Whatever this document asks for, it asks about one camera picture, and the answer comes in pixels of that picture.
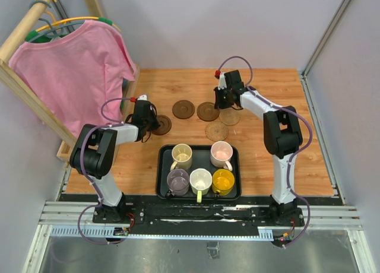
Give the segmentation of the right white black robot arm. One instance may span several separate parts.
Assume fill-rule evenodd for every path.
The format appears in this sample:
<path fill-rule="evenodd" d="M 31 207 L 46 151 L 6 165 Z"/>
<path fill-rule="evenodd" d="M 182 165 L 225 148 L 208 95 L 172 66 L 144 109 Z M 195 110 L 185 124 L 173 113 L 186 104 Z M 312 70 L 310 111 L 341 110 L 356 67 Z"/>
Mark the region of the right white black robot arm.
<path fill-rule="evenodd" d="M 270 221 L 281 226 L 293 220 L 297 226 L 304 226 L 302 210 L 297 207 L 294 190 L 296 153 L 303 142 L 296 109 L 277 105 L 260 95 L 256 89 L 246 86 L 238 70 L 217 70 L 215 77 L 218 79 L 218 86 L 214 89 L 216 109 L 237 106 L 262 119 L 264 145 L 272 155 L 274 167 Z"/>

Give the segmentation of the pink mug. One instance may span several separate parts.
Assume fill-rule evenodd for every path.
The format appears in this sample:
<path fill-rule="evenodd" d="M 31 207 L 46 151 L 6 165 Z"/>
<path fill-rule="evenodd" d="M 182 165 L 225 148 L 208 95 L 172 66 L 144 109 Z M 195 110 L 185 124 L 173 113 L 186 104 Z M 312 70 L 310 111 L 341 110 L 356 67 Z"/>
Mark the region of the pink mug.
<path fill-rule="evenodd" d="M 232 155 L 233 148 L 229 143 L 225 141 L 215 142 L 211 146 L 210 161 L 215 167 L 227 169 L 231 172 L 233 170 L 230 162 Z"/>

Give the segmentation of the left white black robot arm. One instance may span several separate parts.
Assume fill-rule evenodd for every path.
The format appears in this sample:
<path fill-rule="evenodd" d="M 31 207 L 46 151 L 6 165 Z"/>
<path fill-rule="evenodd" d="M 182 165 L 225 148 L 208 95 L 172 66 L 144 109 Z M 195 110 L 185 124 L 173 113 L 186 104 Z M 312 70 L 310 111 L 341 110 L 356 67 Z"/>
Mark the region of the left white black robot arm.
<path fill-rule="evenodd" d="M 157 109 L 147 96 L 131 98 L 134 111 L 126 120 L 96 126 L 85 124 L 71 152 L 69 164 L 86 177 L 96 190 L 99 205 L 96 212 L 108 223 L 120 223 L 127 217 L 125 196 L 117 187 L 111 167 L 118 145 L 144 141 L 158 129 Z"/>

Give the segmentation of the woven rattan coaster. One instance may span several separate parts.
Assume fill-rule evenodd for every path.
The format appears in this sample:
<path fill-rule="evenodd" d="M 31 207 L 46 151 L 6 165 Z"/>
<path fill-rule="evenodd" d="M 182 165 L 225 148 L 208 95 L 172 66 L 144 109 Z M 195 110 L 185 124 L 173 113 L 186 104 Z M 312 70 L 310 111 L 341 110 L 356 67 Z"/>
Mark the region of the woven rattan coaster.
<path fill-rule="evenodd" d="M 224 141 L 229 135 L 228 127 L 222 122 L 210 122 L 205 127 L 205 136 L 214 142 Z"/>
<path fill-rule="evenodd" d="M 224 109 L 220 111 L 219 118 L 227 126 L 236 125 L 240 121 L 240 115 L 236 110 Z"/>

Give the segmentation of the cream yellow mug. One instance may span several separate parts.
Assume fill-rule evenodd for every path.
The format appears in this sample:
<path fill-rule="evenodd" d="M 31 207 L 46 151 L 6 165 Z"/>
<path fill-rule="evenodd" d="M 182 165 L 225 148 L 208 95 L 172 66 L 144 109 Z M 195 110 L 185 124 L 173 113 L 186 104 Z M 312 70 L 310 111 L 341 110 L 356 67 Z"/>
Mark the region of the cream yellow mug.
<path fill-rule="evenodd" d="M 178 144 L 172 150 L 173 163 L 170 170 L 188 170 L 192 166 L 192 149 L 187 144 Z"/>

